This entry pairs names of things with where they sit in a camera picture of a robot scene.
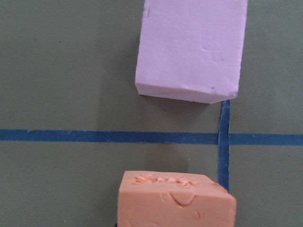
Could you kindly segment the pink foam block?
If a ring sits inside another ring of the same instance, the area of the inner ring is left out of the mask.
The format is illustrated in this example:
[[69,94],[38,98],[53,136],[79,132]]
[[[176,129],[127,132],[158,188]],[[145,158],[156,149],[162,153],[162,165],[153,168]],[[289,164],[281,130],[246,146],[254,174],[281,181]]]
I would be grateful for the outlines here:
[[138,93],[205,104],[235,98],[247,7],[245,0],[147,0]]

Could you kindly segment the orange foam block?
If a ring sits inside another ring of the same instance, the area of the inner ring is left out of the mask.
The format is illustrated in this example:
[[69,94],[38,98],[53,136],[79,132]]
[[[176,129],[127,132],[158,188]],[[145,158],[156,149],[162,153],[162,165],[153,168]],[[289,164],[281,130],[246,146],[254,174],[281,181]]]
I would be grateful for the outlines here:
[[125,171],[119,227],[232,227],[236,199],[206,175]]

